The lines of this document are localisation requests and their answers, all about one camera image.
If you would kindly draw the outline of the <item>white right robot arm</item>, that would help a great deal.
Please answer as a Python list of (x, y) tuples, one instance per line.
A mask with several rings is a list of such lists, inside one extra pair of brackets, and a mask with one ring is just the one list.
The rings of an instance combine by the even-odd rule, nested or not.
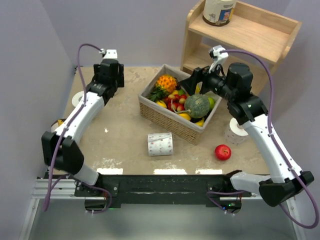
[(242, 171), (230, 174), (230, 180), (222, 185), (223, 192), (230, 197), (239, 191), (257, 193), (267, 205), (276, 207), (299, 194), (303, 185), (308, 186), (314, 181), (314, 176), (296, 164), (275, 129), (268, 123), (266, 106), (251, 92), (253, 74), (249, 66), (235, 62), (228, 67), (226, 75), (222, 73), (221, 65), (217, 65), (213, 71), (208, 66), (197, 67), (179, 85), (192, 95), (197, 84), (202, 83), (201, 94), (213, 92), (225, 99), (229, 113), (253, 139), (268, 167), (268, 176)]

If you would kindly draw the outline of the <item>paper roll edge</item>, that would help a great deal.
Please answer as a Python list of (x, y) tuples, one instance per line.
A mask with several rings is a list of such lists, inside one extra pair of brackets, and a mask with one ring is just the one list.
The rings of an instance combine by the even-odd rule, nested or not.
[(50, 128), (50, 129), (51, 129), (51, 132), (52, 132), (52, 133), (55, 132), (56, 129), (65, 122), (65, 120), (66, 120), (65, 118), (60, 118), (60, 119), (56, 120), (56, 121), (51, 125), (51, 128)]

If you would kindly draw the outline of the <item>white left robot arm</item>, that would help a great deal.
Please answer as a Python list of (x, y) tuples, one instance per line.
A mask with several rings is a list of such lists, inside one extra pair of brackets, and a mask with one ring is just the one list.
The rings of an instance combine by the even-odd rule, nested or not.
[(88, 193), (99, 196), (104, 190), (104, 184), (98, 180), (99, 173), (85, 164), (78, 143), (93, 118), (118, 88), (125, 86), (124, 65), (116, 59), (106, 58), (100, 64), (94, 64), (93, 70), (94, 75), (86, 86), (86, 94), (62, 125), (42, 135), (41, 142), (46, 165), (73, 175), (86, 183)]

